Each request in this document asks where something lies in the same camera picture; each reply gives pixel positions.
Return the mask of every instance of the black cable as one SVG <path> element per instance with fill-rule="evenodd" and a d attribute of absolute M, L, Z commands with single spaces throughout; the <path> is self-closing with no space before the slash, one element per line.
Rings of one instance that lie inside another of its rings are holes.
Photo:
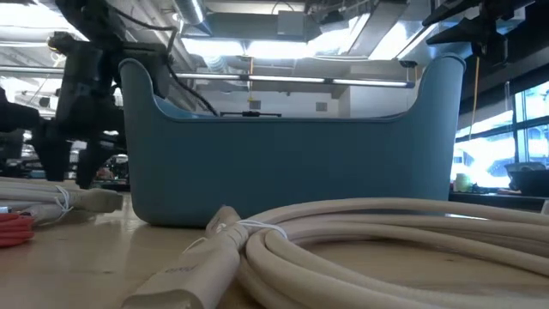
<path fill-rule="evenodd" d="M 155 25 L 149 25 L 147 24 L 146 22 L 143 22 L 143 21 L 139 21 L 137 20 L 136 18 L 130 16 L 130 15 L 127 15 L 126 13 L 124 13 L 123 11 L 121 11 L 120 9 L 117 9 L 115 7 L 113 7 L 112 5 L 110 5 L 109 3 L 107 4 L 109 6 L 109 8 L 111 8 L 113 11 L 115 11 L 118 15 L 121 15 L 123 18 L 129 20 L 129 21 L 132 21 L 134 22 L 135 24 L 141 26 L 141 27 L 145 27 L 145 28 L 148 28 L 148 29 L 151 29 L 151 30 L 158 30 L 158 31 L 172 31 L 172 35 L 170 36 L 170 40 L 168 41 L 168 46 L 167 46 L 167 50 L 168 50 L 168 53 L 170 53 L 172 51 L 172 48 L 173 48 L 173 42 L 175 41 L 175 38 L 177 37 L 178 35 L 178 32 L 179 32 L 179 29 L 175 26 L 170 26 L 170 27 L 160 27 L 160 26 L 155 26 Z"/>
<path fill-rule="evenodd" d="M 158 30 L 158 31 L 172 31 L 172 35 L 170 36 L 170 40 L 168 41 L 168 46 L 167 46 L 167 51 L 168 51 L 168 54 L 170 53 L 170 51 L 172 50 L 173 48 L 173 44 L 175 42 L 175 39 L 178 35 L 178 28 L 175 27 L 175 26 L 172 26 L 172 27 L 159 27 L 159 26 L 154 26 L 154 25 L 149 25 L 143 21 L 139 21 L 137 19 L 135 19 L 134 17 L 130 16 L 130 15 L 127 15 L 126 13 L 124 13 L 123 11 L 121 11 L 120 9 L 117 9 L 115 7 L 113 7 L 112 5 L 110 5 L 109 3 L 107 4 L 113 11 L 115 11 L 118 15 L 121 15 L 122 17 L 128 19 L 129 21 L 133 21 L 134 23 L 136 23 L 137 25 L 139 26 L 142 26 L 142 27 L 145 27 L 145 28 L 149 28 L 149 29 L 152 29 L 152 30 Z M 172 76 L 172 78 L 175 80 L 175 82 L 183 89 L 185 89 L 186 91 L 188 91 L 190 94 L 194 95 L 195 97 L 197 97 L 205 106 L 206 108 L 208 108 L 209 111 L 211 111 L 215 117 L 219 117 L 219 114 L 217 113 L 217 111 L 214 109 L 214 107 L 208 102 L 208 100 L 206 100 L 206 98 L 204 98 L 201 94 L 199 94 L 197 91 L 195 91 L 193 88 L 185 85 L 183 82 L 181 82 L 178 78 L 178 76 L 175 74 L 175 72 L 173 71 L 173 68 L 172 66 L 170 65 L 169 61 L 166 62 L 166 66 L 168 67 L 168 71 L 170 72 L 170 75 Z"/>
<path fill-rule="evenodd" d="M 184 82 L 181 82 L 179 80 L 179 77 L 175 74 L 175 72 L 173 71 L 173 68 L 171 65 L 168 64 L 168 70 L 170 71 L 170 74 L 172 75 L 173 79 L 175 80 L 175 82 L 181 86 L 181 88 L 187 90 L 188 92 L 190 92 L 192 95 L 194 95 L 195 97 L 197 97 L 205 106 L 206 108 L 208 108 L 209 111 L 211 111 L 215 117 L 219 117 L 219 114 L 217 113 L 217 111 L 214 109 L 214 107 L 208 102 L 208 100 L 206 100 L 206 98 L 204 98 L 201 94 L 199 94 L 197 91 L 195 91 L 195 89 L 187 86 L 184 84 Z"/>

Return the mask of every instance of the wooden table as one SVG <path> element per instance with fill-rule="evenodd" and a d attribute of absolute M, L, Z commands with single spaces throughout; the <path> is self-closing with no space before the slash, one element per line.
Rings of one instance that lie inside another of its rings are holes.
<path fill-rule="evenodd" d="M 119 308 L 126 295 L 201 236 L 200 230 L 150 227 L 135 216 L 128 197 L 122 211 L 44 227 L 32 242 L 0 250 L 0 307 Z M 549 278 L 450 252 L 397 242 L 325 244 L 311 250 L 409 287 L 549 298 Z M 258 306 L 234 285 L 220 307 Z"/>

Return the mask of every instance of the fluorescent light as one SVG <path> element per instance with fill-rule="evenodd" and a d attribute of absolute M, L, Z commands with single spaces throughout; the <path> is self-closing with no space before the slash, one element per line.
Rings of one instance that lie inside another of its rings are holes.
<path fill-rule="evenodd" d="M 351 33 L 346 38 L 344 38 L 343 44 L 341 44 L 340 50 L 339 50 L 340 55 L 342 53 L 351 51 L 351 48 L 353 47 L 354 42 L 356 42 L 360 33 L 362 33 L 362 29 L 364 29 L 369 19 L 370 19 L 370 13 L 366 13 L 361 15 L 360 17 L 354 17 L 349 21 L 349 27 L 351 27 L 351 24 L 354 22 L 353 30 L 351 30 Z"/>
<path fill-rule="evenodd" d="M 291 77 L 291 76 L 250 76 L 251 81 L 264 82 L 312 82 L 323 83 L 323 78 L 315 77 Z"/>
<path fill-rule="evenodd" d="M 240 56 L 244 48 L 236 40 L 226 39 L 182 39 L 187 51 L 199 56 Z"/>
<path fill-rule="evenodd" d="M 179 78 L 221 80 L 221 81 L 237 81 L 240 79 L 240 76 L 230 75 L 230 74 L 177 73 L 176 76 Z"/>
<path fill-rule="evenodd" d="M 179 78 L 221 80 L 221 81 L 256 81 L 256 82 L 307 82 L 317 84 L 335 84 L 348 86 L 373 86 L 373 87 L 393 87 L 405 88 L 408 82 L 393 81 L 374 81 L 360 79 L 341 79 L 341 78 L 323 78 L 323 77 L 296 77 L 296 76 L 257 76 L 257 75 L 229 75 L 229 74 L 208 74 L 208 73 L 177 73 Z"/>
<path fill-rule="evenodd" d="M 336 85 L 348 86 L 378 86 L 378 87 L 395 87 L 404 88 L 408 85 L 407 82 L 391 82 L 391 81 L 368 81 L 368 80 L 351 80 L 351 79 L 334 79 Z"/>
<path fill-rule="evenodd" d="M 305 42 L 257 40 L 250 44 L 248 56 L 261 59 L 301 59 L 314 56 Z"/>
<path fill-rule="evenodd" d="M 435 30 L 437 26 L 438 24 L 430 25 L 422 34 L 420 34 L 417 38 L 415 38 L 412 41 L 412 43 L 410 43 L 410 45 L 408 45 L 396 57 L 399 59 L 404 58 L 408 53 L 410 53 L 415 48 L 415 46 L 417 46 L 420 42 L 422 42 L 427 37 L 427 35 L 429 35 L 433 30 Z"/>

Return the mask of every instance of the black equipment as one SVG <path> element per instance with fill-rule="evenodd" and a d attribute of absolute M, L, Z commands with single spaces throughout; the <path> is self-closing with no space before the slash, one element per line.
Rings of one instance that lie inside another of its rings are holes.
<path fill-rule="evenodd" d="M 115 105 L 120 83 L 118 64 L 138 60 L 153 81 L 154 93 L 165 98 L 169 90 L 169 57 L 162 44 L 124 41 L 119 11 L 105 0 L 56 0 L 64 17 L 90 41 L 68 33 L 54 33 L 48 46 L 66 56 L 63 83 L 55 118 L 44 120 L 32 107 L 8 103 L 0 95 L 0 131 L 33 131 L 30 142 L 48 180 L 63 181 L 69 167 L 71 140 L 87 142 L 77 167 L 76 183 L 87 188 L 97 169 L 112 155 L 125 154 L 124 113 Z M 108 136 L 104 131 L 117 131 Z"/>
<path fill-rule="evenodd" d="M 508 57 L 507 38 L 498 33 L 496 21 L 509 20 L 516 9 L 533 2 L 534 0 L 448 0 L 425 18 L 423 26 L 430 26 L 475 6 L 479 6 L 480 14 L 471 20 L 462 19 L 452 28 L 429 38 L 427 44 L 470 42 L 475 56 L 494 65 L 505 64 Z"/>

